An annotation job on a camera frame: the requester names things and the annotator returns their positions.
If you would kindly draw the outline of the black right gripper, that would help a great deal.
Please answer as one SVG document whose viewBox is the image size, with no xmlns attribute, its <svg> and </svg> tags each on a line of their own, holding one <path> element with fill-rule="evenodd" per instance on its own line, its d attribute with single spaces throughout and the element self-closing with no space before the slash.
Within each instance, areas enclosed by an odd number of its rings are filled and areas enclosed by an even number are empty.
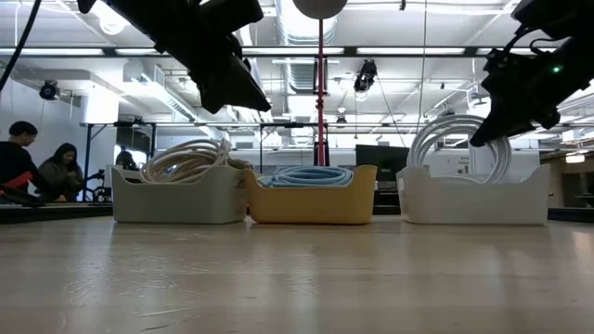
<svg viewBox="0 0 594 334">
<path fill-rule="evenodd" d="M 564 52 L 560 47 L 532 52 L 494 48 L 486 55 L 481 86 L 490 95 L 491 109 L 470 140 L 473 147 L 535 130 L 535 122 L 544 128 L 559 123 Z"/>
</svg>

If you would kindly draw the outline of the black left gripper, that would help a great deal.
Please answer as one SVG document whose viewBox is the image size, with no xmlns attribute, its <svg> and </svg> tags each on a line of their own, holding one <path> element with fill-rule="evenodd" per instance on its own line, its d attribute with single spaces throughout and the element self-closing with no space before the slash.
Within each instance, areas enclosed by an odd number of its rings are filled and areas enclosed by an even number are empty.
<svg viewBox="0 0 594 334">
<path fill-rule="evenodd" d="M 246 20 L 160 20 L 155 49 L 182 63 L 199 86 L 201 105 L 211 114 L 225 106 L 269 111 L 270 103 L 250 69 L 234 32 Z"/>
</svg>

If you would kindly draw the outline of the white plastic bin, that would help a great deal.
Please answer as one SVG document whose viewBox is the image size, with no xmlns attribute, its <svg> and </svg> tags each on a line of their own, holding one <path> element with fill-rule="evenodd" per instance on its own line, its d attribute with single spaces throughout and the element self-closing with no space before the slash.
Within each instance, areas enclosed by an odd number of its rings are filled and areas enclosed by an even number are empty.
<svg viewBox="0 0 594 334">
<path fill-rule="evenodd" d="M 542 225 L 548 220 L 550 167 L 519 183 L 460 183 L 406 167 L 396 175 L 401 215 L 418 225 Z"/>
</svg>

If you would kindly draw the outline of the grey plastic bin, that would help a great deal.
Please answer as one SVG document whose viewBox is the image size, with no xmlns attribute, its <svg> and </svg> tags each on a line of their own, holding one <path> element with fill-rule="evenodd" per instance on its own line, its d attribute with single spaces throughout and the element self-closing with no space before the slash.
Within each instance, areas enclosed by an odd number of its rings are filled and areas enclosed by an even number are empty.
<svg viewBox="0 0 594 334">
<path fill-rule="evenodd" d="M 215 166 L 189 184 L 133 183 L 116 168 L 110 174 L 113 217 L 119 223 L 222 225 L 246 216 L 242 170 Z"/>
</svg>

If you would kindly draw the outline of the black monitor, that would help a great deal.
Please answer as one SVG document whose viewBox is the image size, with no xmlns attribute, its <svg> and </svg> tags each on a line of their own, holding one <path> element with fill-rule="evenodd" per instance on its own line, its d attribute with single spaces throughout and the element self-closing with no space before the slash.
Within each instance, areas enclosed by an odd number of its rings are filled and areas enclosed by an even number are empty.
<svg viewBox="0 0 594 334">
<path fill-rule="evenodd" d="M 355 163 L 377 168 L 377 181 L 392 182 L 396 174 L 407 166 L 408 148 L 356 145 Z"/>
</svg>

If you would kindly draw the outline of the black ceiling spotlight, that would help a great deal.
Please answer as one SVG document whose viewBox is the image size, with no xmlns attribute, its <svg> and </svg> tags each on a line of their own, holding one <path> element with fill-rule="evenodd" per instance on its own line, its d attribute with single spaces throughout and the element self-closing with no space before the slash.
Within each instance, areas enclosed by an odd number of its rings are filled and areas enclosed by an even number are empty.
<svg viewBox="0 0 594 334">
<path fill-rule="evenodd" d="M 60 92 L 56 80 L 45 80 L 39 91 L 39 96 L 43 100 L 57 100 Z"/>
<path fill-rule="evenodd" d="M 356 93 L 365 93 L 375 83 L 377 66 L 374 59 L 365 59 L 355 77 L 354 90 Z"/>
</svg>

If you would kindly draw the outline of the orange plastic bin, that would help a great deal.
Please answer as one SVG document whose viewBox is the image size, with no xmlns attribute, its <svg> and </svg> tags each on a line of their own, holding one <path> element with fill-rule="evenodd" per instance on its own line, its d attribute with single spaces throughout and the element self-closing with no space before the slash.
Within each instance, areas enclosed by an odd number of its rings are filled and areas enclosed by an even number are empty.
<svg viewBox="0 0 594 334">
<path fill-rule="evenodd" d="M 251 218 L 259 224 L 364 225 L 373 213 L 377 168 L 358 166 L 347 186 L 262 187 L 244 172 Z"/>
</svg>

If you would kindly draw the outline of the person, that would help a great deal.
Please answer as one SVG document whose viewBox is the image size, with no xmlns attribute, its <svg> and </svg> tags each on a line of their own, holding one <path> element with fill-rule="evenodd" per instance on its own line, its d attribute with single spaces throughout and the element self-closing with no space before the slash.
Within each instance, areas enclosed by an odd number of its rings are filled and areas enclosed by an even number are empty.
<svg viewBox="0 0 594 334">
<path fill-rule="evenodd" d="M 14 122 L 8 130 L 8 140 L 0 141 L 0 185 L 29 193 L 29 184 L 53 197 L 54 189 L 40 174 L 26 149 L 38 135 L 37 128 L 25 121 Z"/>
<path fill-rule="evenodd" d="M 124 170 L 138 171 L 134 157 L 128 150 L 122 150 L 115 159 L 115 164 Z"/>
<path fill-rule="evenodd" d="M 77 157 L 76 146 L 64 143 L 38 167 L 41 176 L 68 202 L 76 202 L 84 186 Z"/>
</svg>

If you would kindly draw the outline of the black metal rack frame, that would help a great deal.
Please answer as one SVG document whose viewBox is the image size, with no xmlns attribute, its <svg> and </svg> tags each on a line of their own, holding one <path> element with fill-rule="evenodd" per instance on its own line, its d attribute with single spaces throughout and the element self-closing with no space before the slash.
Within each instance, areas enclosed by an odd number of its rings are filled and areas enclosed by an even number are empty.
<svg viewBox="0 0 594 334">
<path fill-rule="evenodd" d="M 315 122 L 124 122 L 117 121 L 114 123 L 89 123 L 82 122 L 81 126 L 86 129 L 86 139 L 84 148 L 84 189 L 82 192 L 82 202 L 100 203 L 99 199 L 94 196 L 94 189 L 88 187 L 88 182 L 93 179 L 104 180 L 104 169 L 99 169 L 97 174 L 89 174 L 90 159 L 92 156 L 91 142 L 106 128 L 126 128 L 134 131 L 148 127 L 150 133 L 148 134 L 148 156 L 152 158 L 157 151 L 157 136 L 160 128 L 191 128 L 198 129 L 204 133 L 214 131 L 216 129 L 252 129 L 258 130 L 260 133 L 266 128 L 311 128 L 314 133 L 319 132 L 318 125 Z"/>
</svg>

